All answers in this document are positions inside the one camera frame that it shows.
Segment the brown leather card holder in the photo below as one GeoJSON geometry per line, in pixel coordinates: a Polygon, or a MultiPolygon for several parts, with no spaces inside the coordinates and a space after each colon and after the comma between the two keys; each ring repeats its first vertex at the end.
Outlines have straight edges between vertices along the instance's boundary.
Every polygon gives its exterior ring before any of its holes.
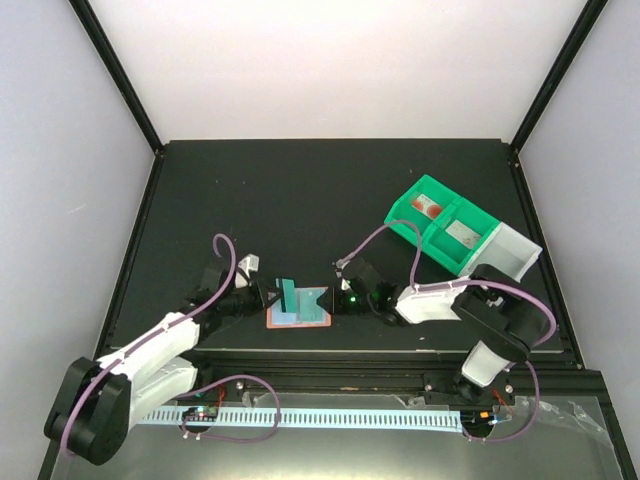
{"type": "Polygon", "coordinates": [[[327,287],[295,288],[296,311],[285,312],[282,301],[276,300],[266,312],[268,329],[320,328],[329,327],[331,315],[317,304],[317,300],[327,291],[327,287]]]}

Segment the white floral credit card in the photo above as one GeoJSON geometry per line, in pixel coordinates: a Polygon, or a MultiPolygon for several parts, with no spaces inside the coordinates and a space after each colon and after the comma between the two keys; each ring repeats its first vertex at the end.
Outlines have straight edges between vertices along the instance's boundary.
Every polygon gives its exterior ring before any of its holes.
{"type": "Polygon", "coordinates": [[[454,220],[447,228],[446,233],[468,249],[472,249],[481,239],[481,235],[469,228],[459,220],[454,220]]]}

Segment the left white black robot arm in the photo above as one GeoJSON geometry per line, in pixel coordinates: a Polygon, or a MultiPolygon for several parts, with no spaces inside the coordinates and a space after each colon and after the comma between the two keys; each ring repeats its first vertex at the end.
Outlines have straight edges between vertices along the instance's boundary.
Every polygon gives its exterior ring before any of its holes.
{"type": "Polygon", "coordinates": [[[213,372],[186,353],[227,317],[269,309],[282,296],[251,268],[206,269],[177,311],[121,349],[97,360],[76,359],[67,369],[44,424],[44,434],[66,452],[94,465],[110,460],[129,431],[174,398],[207,397],[213,372]]]}

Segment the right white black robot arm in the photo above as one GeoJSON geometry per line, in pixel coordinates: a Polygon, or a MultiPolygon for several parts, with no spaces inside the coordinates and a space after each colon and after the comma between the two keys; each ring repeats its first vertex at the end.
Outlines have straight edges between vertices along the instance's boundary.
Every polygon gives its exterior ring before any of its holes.
{"type": "Polygon", "coordinates": [[[428,382],[438,395],[464,404],[481,403],[499,374],[528,361],[557,328],[546,304],[489,264],[452,281],[406,286],[384,280],[360,258],[338,274],[341,283],[316,301],[331,315],[371,313],[389,325],[458,321],[475,334],[458,373],[449,381],[428,382]]]}

